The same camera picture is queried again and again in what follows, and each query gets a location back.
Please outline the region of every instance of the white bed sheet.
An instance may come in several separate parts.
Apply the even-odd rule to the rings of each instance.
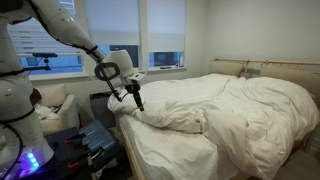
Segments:
[[[159,129],[129,115],[127,131],[147,179],[230,179],[239,173],[229,156],[201,134]]]

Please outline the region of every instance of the white wall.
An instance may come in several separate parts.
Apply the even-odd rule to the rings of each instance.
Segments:
[[[319,0],[209,0],[206,60],[320,60]]]
[[[206,29],[206,8],[207,0],[187,0],[186,12],[186,44],[185,44],[185,61],[186,70],[178,71],[162,71],[162,72],[148,72],[145,83],[165,79],[185,79],[191,77],[198,77],[202,75],[202,64],[204,60],[203,47]],[[78,0],[77,11],[84,11],[83,1]],[[86,26],[85,17],[77,16],[78,21],[82,26]],[[93,61],[84,55],[84,63],[89,75],[93,74]],[[97,92],[109,91],[105,82],[96,80],[95,77],[88,78],[72,78],[60,80],[44,80],[33,81],[34,86],[48,86],[53,84],[65,83],[67,91],[76,96],[76,100],[81,109],[81,119],[88,122],[93,119],[90,108],[89,95]]]

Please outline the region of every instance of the white armchair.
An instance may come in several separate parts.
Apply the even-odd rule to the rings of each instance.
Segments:
[[[40,120],[44,135],[52,134],[71,127],[79,127],[78,107],[73,94],[67,94],[65,85],[37,88],[41,94],[39,104],[42,106],[59,106],[62,104],[58,116],[59,119]]]

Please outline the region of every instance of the wooden headboard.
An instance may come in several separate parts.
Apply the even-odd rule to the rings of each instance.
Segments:
[[[246,78],[272,77],[296,83],[310,92],[320,108],[320,62],[276,61],[250,59],[222,59],[243,65],[242,75]]]

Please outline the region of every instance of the black cable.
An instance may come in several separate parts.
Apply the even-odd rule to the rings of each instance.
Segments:
[[[126,97],[126,95],[128,95],[129,93],[126,93],[122,98],[121,101]]]
[[[20,134],[17,132],[17,130],[14,127],[12,127],[10,124],[8,124],[8,123],[6,123],[4,121],[1,121],[1,120],[0,120],[0,124],[3,125],[4,128],[8,128],[9,130],[11,130],[17,136],[17,138],[19,139],[19,152],[18,152],[18,155],[17,155],[15,161],[13,162],[12,166],[7,171],[7,173],[2,178],[0,177],[1,180],[4,180],[4,179],[6,179],[7,175],[11,172],[11,170],[17,164],[17,162],[19,161],[19,159],[21,157],[21,154],[22,154],[22,151],[23,151],[23,141],[22,141],[22,138],[21,138]]]
[[[37,66],[39,65],[39,63],[42,61],[42,59],[43,59],[43,58],[41,58],[39,61],[37,61],[37,64],[36,64],[35,66],[33,66],[33,67],[37,67]]]
[[[5,77],[5,76],[16,76],[18,74],[23,73],[25,70],[21,69],[18,71],[10,71],[10,72],[5,72],[5,73],[0,73],[0,77]]]

